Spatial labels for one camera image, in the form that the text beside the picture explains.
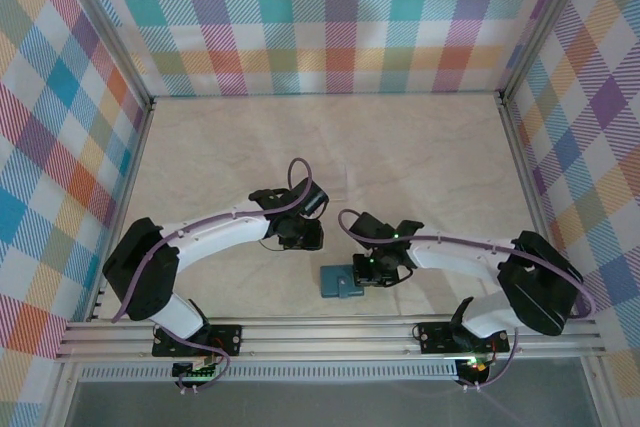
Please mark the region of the aluminium table side rail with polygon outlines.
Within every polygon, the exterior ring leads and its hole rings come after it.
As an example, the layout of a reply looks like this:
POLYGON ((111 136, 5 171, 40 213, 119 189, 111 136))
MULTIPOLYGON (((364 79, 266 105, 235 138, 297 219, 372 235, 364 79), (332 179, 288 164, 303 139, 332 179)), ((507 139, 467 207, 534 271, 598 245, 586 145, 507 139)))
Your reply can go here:
POLYGON ((136 178, 138 175, 141 159, 144 153, 144 149, 146 146, 146 142, 149 136, 149 131, 151 128, 151 124, 153 121, 155 106, 157 104, 156 98, 151 97, 150 101, 145 105, 143 115, 141 117, 141 129, 139 135, 134 143, 134 150, 131 156, 131 160, 129 166, 126 171, 126 175, 124 177, 123 188, 120 192, 120 196, 117 202, 117 209, 115 211, 115 217, 113 225, 109 231, 109 237, 107 239, 107 243, 105 245, 105 250, 100 257, 100 261, 98 263, 96 269, 96 275, 94 277, 94 281, 92 283, 92 288, 89 293, 87 299, 86 309, 83 314, 82 321, 83 322, 91 322, 94 317, 94 311, 99 304, 98 297, 101 295, 101 292, 104 289, 105 278, 102 272, 102 268, 111 252, 115 249, 119 239, 120 234, 122 232, 126 214, 129 208, 132 192, 135 186, 136 178))
POLYGON ((506 249, 509 256, 498 264, 498 284, 517 319, 539 332, 558 335, 566 322, 575 317, 573 308, 579 293, 575 270, 548 239, 534 185, 528 177, 524 151, 504 101, 497 98, 496 104, 534 226, 532 231, 522 231, 506 249))

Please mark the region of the aluminium frame post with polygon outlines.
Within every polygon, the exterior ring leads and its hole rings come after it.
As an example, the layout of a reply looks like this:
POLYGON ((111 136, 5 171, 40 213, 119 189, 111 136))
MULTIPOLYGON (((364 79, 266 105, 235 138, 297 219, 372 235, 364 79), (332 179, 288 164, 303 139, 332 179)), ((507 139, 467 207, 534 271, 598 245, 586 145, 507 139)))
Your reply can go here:
POLYGON ((516 45, 512 52, 510 67, 506 68, 497 90, 501 105, 507 108, 525 77, 531 69, 535 57, 541 50, 546 38, 555 26, 560 14, 569 0, 537 0, 532 13, 536 14, 533 20, 523 32, 525 36, 522 42, 516 45))
POLYGON ((147 110, 152 110, 154 97, 145 86, 141 75, 129 56, 124 42, 117 33, 113 22, 108 17, 100 0, 79 0, 79 2, 98 37, 103 41, 105 47, 112 55, 124 80, 132 89, 137 99, 141 101, 142 105, 147 110))

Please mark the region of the aluminium frame leg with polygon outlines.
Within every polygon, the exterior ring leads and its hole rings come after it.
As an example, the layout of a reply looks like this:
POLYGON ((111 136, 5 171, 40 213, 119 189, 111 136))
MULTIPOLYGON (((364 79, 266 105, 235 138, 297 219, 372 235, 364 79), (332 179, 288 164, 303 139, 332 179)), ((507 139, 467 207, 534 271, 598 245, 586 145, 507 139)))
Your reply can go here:
POLYGON ((581 364, 601 427, 622 427, 602 359, 585 356, 581 364))
POLYGON ((64 427, 69 415, 79 368, 76 363, 56 363, 45 391, 38 427, 64 427))

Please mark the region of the aluminium mounting rail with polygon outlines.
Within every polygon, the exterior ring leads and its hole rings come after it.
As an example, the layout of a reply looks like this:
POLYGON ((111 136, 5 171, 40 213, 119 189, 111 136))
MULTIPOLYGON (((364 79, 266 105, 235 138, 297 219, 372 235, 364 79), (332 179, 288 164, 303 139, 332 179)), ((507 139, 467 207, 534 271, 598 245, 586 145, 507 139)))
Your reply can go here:
MULTIPOLYGON (((238 361, 414 360, 420 347, 413 326, 445 322, 440 315, 221 318, 240 325, 238 361)), ((105 319, 72 322, 58 349, 58 362, 147 361, 152 359, 153 324, 105 319)), ((604 340, 592 320, 572 320, 560 336, 519 329, 520 358, 604 356, 604 340)))

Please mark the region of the green lit controller board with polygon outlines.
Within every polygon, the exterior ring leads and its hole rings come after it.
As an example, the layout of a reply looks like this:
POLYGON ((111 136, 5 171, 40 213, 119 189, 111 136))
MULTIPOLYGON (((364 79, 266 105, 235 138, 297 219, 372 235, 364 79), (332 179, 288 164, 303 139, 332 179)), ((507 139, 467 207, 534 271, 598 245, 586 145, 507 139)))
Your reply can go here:
POLYGON ((209 356, 198 362, 174 362, 171 375, 173 377, 182 376, 184 379, 198 379, 202 382, 211 380, 218 373, 218 360, 217 356, 209 356))

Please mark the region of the orange lit controller board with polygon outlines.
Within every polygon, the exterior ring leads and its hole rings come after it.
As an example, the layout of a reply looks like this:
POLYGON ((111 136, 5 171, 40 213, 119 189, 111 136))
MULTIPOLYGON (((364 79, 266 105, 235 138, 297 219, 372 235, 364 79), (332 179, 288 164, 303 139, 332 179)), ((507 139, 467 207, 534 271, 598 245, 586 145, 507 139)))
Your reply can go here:
POLYGON ((479 355, 468 359, 458 359, 456 361, 458 377, 468 382, 485 382, 489 378, 490 369, 495 360, 494 355, 479 355))

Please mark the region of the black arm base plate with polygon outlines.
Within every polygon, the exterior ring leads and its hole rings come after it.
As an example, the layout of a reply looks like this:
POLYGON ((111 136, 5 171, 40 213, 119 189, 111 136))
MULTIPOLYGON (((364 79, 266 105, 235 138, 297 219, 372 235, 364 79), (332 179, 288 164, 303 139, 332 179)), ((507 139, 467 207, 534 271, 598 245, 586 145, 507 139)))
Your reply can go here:
POLYGON ((151 353, 153 357, 204 357, 217 349, 234 357, 240 353, 241 342, 241 325, 206 324, 191 337, 181 340, 156 327, 151 353))
POLYGON ((505 331, 477 337, 462 326, 449 322, 422 322, 412 328, 422 354, 493 354, 510 351, 505 331))

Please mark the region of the blue card holder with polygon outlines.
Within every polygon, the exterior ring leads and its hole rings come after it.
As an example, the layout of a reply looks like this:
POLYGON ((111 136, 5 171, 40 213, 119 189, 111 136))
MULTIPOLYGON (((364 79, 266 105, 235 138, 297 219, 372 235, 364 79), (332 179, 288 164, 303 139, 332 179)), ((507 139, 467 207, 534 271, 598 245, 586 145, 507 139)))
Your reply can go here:
POLYGON ((356 284, 352 265, 326 265, 320 268, 320 293, 325 299, 362 297, 364 288, 356 284))

